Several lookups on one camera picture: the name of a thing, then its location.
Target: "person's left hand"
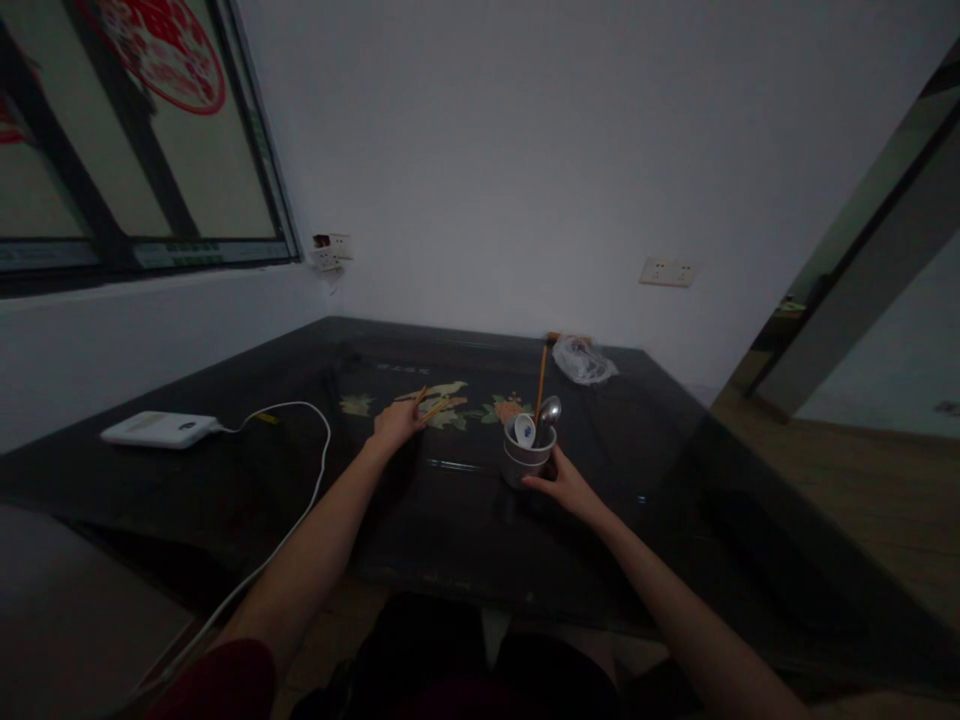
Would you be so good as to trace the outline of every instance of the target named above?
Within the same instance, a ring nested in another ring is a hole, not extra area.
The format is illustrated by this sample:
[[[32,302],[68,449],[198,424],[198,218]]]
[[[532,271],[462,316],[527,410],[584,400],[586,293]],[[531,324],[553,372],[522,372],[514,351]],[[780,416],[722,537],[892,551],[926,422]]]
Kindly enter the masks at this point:
[[[395,402],[374,418],[370,441],[392,455],[423,427],[417,419],[417,404],[413,400]]]

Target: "red sticker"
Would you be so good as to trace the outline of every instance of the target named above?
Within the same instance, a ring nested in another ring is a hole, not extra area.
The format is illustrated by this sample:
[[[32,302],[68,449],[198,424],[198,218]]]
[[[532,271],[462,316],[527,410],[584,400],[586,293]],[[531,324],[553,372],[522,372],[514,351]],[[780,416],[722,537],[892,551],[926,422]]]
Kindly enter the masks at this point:
[[[157,95],[197,115],[223,107],[217,52],[183,0],[76,2],[127,69]]]
[[[23,132],[17,127],[13,115],[10,114],[7,99],[0,97],[0,145],[23,142],[25,139]]]

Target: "metal spoon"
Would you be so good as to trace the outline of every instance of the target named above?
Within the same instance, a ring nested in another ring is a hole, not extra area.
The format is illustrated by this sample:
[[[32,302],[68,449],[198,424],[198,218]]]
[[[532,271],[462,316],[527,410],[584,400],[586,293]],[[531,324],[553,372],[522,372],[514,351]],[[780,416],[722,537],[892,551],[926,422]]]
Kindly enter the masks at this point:
[[[560,419],[560,398],[551,395],[540,405],[540,415],[537,417],[537,436],[533,439],[533,447],[543,447],[550,434],[547,428],[553,427]]]

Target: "floral pattern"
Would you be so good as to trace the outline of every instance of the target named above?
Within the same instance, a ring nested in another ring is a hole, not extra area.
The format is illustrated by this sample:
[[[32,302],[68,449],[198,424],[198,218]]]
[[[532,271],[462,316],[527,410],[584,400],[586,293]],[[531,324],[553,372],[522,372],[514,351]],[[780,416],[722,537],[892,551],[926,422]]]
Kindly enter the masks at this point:
[[[366,393],[363,395],[344,395],[340,398],[340,410],[344,415],[370,417],[370,403],[375,399]]]
[[[494,395],[493,405],[484,403],[483,409],[486,413],[480,418],[480,422],[486,425],[493,424],[498,420],[506,425],[520,413],[533,412],[530,403],[524,405],[523,399],[516,392],[510,393],[510,397],[507,398],[503,395]]]
[[[457,380],[444,385],[434,385],[427,390],[417,407],[421,417],[444,400],[450,401],[443,410],[427,420],[429,427],[436,430],[446,430],[452,427],[460,431],[466,431],[467,420],[479,420],[485,425],[491,425],[495,422],[506,425],[519,413],[531,412],[530,404],[524,404],[523,399],[515,392],[510,393],[509,397],[494,395],[493,404],[484,403],[483,410],[463,410],[461,406],[465,405],[468,399],[463,395],[454,395],[454,393],[459,392],[466,385],[467,383],[462,380]],[[419,390],[414,390],[395,399],[412,400],[419,394]],[[346,415],[370,417],[370,405],[375,399],[366,393],[362,395],[343,395],[340,399],[340,409]]]

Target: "power cord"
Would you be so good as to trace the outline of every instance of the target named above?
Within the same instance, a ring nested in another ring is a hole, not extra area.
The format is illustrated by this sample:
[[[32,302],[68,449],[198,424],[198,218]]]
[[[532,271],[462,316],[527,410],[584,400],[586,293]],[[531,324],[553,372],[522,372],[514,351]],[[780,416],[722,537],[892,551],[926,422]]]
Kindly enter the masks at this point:
[[[215,623],[217,618],[220,617],[220,613],[222,613],[224,609],[231,602],[233,602],[233,599],[240,593],[240,591],[242,591],[245,587],[247,587],[247,585],[249,585],[251,581],[253,581],[253,579],[256,578],[257,575],[259,575],[261,572],[263,572],[264,568],[270,564],[273,558],[276,557],[277,553],[280,552],[280,548],[284,546],[284,543],[286,543],[287,540],[290,539],[290,536],[293,535],[294,531],[298,527],[300,527],[300,523],[302,523],[303,519],[310,513],[310,510],[313,508],[313,504],[317,501],[317,495],[320,493],[320,482],[323,480],[323,471],[326,470],[326,467],[327,467],[327,448],[330,447],[331,431],[330,431],[330,423],[327,422],[327,418],[324,417],[323,413],[320,412],[320,410],[318,410],[315,405],[311,405],[310,403],[305,402],[303,400],[292,400],[290,402],[277,403],[276,405],[270,405],[268,407],[261,408],[256,412],[250,413],[247,416],[247,418],[240,424],[240,427],[238,427],[236,430],[231,430],[230,428],[225,428],[222,425],[218,424],[214,426],[213,432],[225,432],[230,434],[238,433],[241,430],[243,430],[243,428],[246,427],[247,423],[250,422],[250,420],[255,418],[260,413],[267,412],[268,410],[275,410],[278,407],[289,407],[291,405],[306,405],[308,408],[310,408],[317,415],[320,416],[320,419],[323,420],[323,424],[327,428],[327,440],[323,444],[323,455],[321,455],[320,457],[320,474],[317,476],[317,483],[316,485],[314,485],[313,495],[310,497],[310,502],[307,503],[306,510],[303,511],[303,515],[300,516],[300,519],[293,524],[293,527],[290,528],[290,531],[286,535],[284,535],[283,540],[280,541],[280,544],[277,545],[277,547],[274,549],[272,553],[270,553],[270,557],[264,560],[263,564],[260,565],[260,567],[258,567],[252,573],[250,573],[246,577],[246,579],[244,579],[243,582],[237,585],[237,587],[234,588],[233,592],[227,595],[226,599],[222,603],[220,603],[219,607],[217,607],[216,610],[213,611],[213,614],[210,616],[210,619],[207,620],[207,622],[204,624],[202,628],[200,628],[199,632],[197,632],[193,640],[187,643],[186,647],[184,647],[183,650],[181,650],[177,654],[177,656],[172,661],[170,661],[167,667],[164,668],[163,672],[160,673],[160,675],[156,679],[151,680],[146,685],[141,685],[132,693],[130,693],[130,695],[126,699],[125,705],[128,705],[131,702],[134,702],[135,700],[139,700],[141,697],[143,697],[147,693],[152,692],[156,688],[168,682],[174,676],[174,674],[176,673],[177,667],[180,665],[180,663],[183,662],[184,658],[186,658],[191,652],[193,652],[193,649],[197,646],[197,643],[200,642],[200,639],[204,635],[206,635],[207,631],[213,626],[213,623]]]

